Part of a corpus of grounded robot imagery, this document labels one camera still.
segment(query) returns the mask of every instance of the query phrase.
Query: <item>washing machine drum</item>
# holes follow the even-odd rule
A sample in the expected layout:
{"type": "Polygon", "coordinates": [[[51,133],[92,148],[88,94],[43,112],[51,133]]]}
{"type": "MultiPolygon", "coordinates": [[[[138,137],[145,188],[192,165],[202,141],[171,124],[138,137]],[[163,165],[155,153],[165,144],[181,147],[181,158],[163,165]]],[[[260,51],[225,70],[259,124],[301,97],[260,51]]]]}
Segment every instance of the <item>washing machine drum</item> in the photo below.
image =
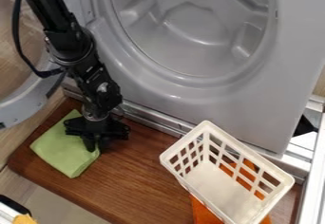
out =
{"type": "Polygon", "coordinates": [[[325,0],[91,0],[124,97],[283,152],[322,67],[325,0]]]}

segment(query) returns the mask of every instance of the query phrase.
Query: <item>black cable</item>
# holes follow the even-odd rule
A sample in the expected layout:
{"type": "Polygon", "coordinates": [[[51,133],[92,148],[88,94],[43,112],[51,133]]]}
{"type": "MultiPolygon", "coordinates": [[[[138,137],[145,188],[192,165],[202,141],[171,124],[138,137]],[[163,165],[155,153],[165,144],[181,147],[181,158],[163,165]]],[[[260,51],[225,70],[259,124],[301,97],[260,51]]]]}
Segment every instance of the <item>black cable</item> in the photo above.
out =
{"type": "Polygon", "coordinates": [[[58,78],[58,80],[55,82],[55,84],[53,85],[53,87],[50,88],[50,90],[47,93],[47,98],[49,99],[54,92],[56,92],[57,88],[59,88],[61,82],[63,81],[63,79],[66,77],[67,75],[67,71],[65,70],[58,78]]]}
{"type": "Polygon", "coordinates": [[[29,68],[40,78],[47,78],[50,76],[54,76],[63,72],[61,68],[56,68],[47,71],[39,71],[35,68],[35,66],[31,63],[28,57],[25,56],[23,49],[20,44],[19,38],[19,20],[20,20],[20,8],[21,8],[22,0],[15,0],[12,12],[11,19],[11,32],[14,45],[19,56],[23,59],[23,61],[29,66],[29,68]]]}

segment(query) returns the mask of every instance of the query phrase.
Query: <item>washing machine door opening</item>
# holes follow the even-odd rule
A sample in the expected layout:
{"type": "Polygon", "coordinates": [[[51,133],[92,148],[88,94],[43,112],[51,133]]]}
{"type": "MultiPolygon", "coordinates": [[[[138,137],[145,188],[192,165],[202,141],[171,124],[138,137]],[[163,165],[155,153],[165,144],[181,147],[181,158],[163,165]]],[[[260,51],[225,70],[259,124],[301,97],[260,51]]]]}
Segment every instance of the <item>washing machine door opening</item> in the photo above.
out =
{"type": "Polygon", "coordinates": [[[252,57],[277,19],[271,1],[111,0],[124,32],[152,63],[202,78],[261,63],[252,57]]]}

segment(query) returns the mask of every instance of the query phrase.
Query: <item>wooden floor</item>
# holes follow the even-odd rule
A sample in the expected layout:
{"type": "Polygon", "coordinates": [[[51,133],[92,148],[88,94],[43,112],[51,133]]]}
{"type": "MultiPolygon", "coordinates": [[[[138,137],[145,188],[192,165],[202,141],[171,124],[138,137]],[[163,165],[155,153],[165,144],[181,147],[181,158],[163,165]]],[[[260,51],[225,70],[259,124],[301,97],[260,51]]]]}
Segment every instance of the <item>wooden floor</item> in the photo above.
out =
{"type": "MultiPolygon", "coordinates": [[[[129,141],[115,142],[80,177],[68,179],[45,164],[29,145],[80,103],[67,100],[11,156],[9,167],[112,223],[193,223],[188,193],[159,164],[175,138],[135,122],[129,141]]],[[[271,212],[273,223],[295,223],[298,185],[271,212]]]]}
{"type": "Polygon", "coordinates": [[[9,168],[0,173],[0,195],[8,196],[31,210],[39,224],[109,224],[9,168]]]}

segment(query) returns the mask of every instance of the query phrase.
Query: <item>orange object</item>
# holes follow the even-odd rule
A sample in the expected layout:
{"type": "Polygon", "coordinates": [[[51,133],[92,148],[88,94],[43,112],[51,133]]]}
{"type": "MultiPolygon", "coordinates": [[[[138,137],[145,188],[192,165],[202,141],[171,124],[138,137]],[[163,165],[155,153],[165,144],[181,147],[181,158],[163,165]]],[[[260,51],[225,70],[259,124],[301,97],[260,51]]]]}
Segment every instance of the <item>orange object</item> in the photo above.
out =
{"type": "Polygon", "coordinates": [[[37,224],[30,215],[18,215],[14,218],[12,224],[37,224]]]}
{"type": "MultiPolygon", "coordinates": [[[[234,168],[236,167],[236,163],[230,163],[234,168]]],[[[249,160],[245,160],[244,164],[251,168],[252,170],[255,170],[254,164],[250,162],[249,160]]],[[[223,165],[220,166],[220,169],[229,175],[230,177],[233,175],[233,172],[230,171],[228,168],[223,167],[223,165]]],[[[244,176],[251,180],[255,180],[250,173],[242,169],[240,171],[244,176]]],[[[237,182],[240,183],[244,188],[247,190],[251,189],[251,186],[247,184],[245,181],[243,181],[241,178],[237,179],[237,182]]],[[[260,192],[255,192],[255,196],[260,198],[261,200],[264,199],[264,195],[260,192]]],[[[194,217],[194,223],[195,224],[223,224],[223,222],[218,219],[215,215],[213,215],[206,207],[201,204],[194,196],[191,196],[192,200],[192,207],[193,207],[193,217],[194,217]]],[[[267,215],[260,224],[272,224],[271,218],[269,215],[267,215]]]]}

